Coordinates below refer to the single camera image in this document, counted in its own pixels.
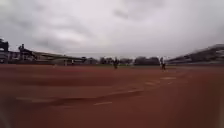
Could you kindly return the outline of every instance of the dirt infield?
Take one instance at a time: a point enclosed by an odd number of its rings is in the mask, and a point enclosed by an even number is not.
[[[13,128],[221,128],[222,67],[0,65],[0,72],[0,115]]]

